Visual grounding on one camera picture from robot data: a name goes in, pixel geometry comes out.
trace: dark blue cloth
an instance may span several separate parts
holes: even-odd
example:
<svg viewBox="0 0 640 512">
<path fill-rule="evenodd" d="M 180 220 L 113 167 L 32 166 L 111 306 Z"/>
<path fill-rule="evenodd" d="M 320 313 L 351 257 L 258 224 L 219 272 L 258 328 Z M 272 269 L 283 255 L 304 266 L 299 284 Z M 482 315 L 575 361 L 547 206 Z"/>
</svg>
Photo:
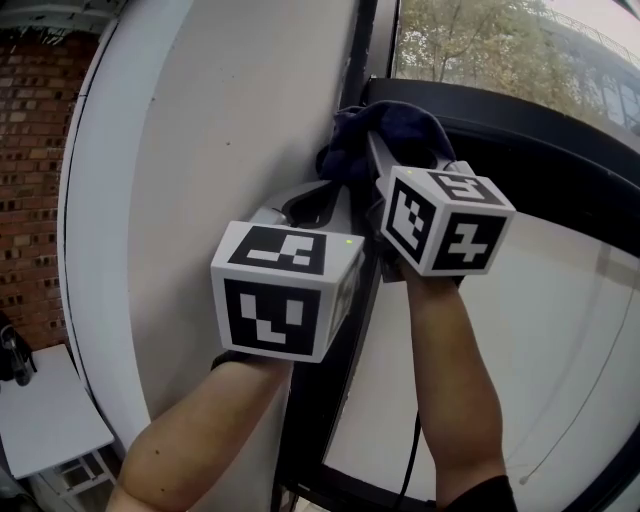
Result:
<svg viewBox="0 0 640 512">
<path fill-rule="evenodd" d="M 370 179 L 367 132 L 377 131 L 402 165 L 431 167 L 429 148 L 451 160 L 456 155 L 438 120 L 426 110 L 398 101 L 349 107 L 336 113 L 329 145 L 316 158 L 323 180 Z"/>
</svg>

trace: brick wall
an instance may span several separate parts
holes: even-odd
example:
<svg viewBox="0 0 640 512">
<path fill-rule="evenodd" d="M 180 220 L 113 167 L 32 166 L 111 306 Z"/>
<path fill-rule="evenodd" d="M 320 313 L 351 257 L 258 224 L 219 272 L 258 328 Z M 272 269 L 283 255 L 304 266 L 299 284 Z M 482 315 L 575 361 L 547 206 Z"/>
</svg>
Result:
<svg viewBox="0 0 640 512">
<path fill-rule="evenodd" d="M 33 350 L 65 343 L 56 220 L 74 101 L 97 37 L 0 32 L 0 308 Z"/>
</svg>

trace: sky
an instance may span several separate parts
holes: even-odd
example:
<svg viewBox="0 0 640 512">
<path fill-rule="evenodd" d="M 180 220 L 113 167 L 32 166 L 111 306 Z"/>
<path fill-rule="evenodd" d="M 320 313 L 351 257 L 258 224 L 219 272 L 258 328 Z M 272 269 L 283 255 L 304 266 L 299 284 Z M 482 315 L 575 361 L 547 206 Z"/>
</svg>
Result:
<svg viewBox="0 0 640 512">
<path fill-rule="evenodd" d="M 640 57 L 640 21 L 613 0 L 544 0 L 566 14 L 610 37 Z"/>
</svg>

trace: window glass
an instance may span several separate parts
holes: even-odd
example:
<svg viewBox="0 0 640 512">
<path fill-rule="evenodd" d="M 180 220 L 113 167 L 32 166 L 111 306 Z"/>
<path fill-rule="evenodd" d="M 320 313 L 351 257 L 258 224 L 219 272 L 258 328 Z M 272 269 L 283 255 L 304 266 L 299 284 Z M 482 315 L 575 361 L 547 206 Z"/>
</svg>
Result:
<svg viewBox="0 0 640 512">
<path fill-rule="evenodd" d="M 640 151 L 640 21 L 613 0 L 402 0 L 395 77 L 478 87 Z"/>
</svg>

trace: metal railing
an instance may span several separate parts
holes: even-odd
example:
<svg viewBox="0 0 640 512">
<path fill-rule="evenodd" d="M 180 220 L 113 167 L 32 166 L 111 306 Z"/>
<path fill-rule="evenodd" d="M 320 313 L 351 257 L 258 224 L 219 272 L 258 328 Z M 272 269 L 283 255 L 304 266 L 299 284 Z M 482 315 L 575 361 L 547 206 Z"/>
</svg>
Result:
<svg viewBox="0 0 640 512">
<path fill-rule="evenodd" d="M 620 43 L 617 43 L 610 37 L 605 36 L 601 32 L 597 31 L 595 28 L 585 25 L 581 21 L 574 20 L 573 18 L 565 14 L 560 14 L 559 12 L 552 11 L 551 9 L 545 9 L 542 12 L 542 16 L 551 21 L 556 22 L 559 25 L 562 25 L 564 27 L 570 28 L 571 30 L 579 32 L 580 34 L 587 36 L 589 39 L 592 39 L 600 43 L 602 46 L 604 46 L 608 50 L 615 52 L 616 54 L 620 55 L 620 57 L 625 59 L 627 62 L 630 62 L 635 67 L 640 69 L 640 57 L 631 53 Z"/>
</svg>

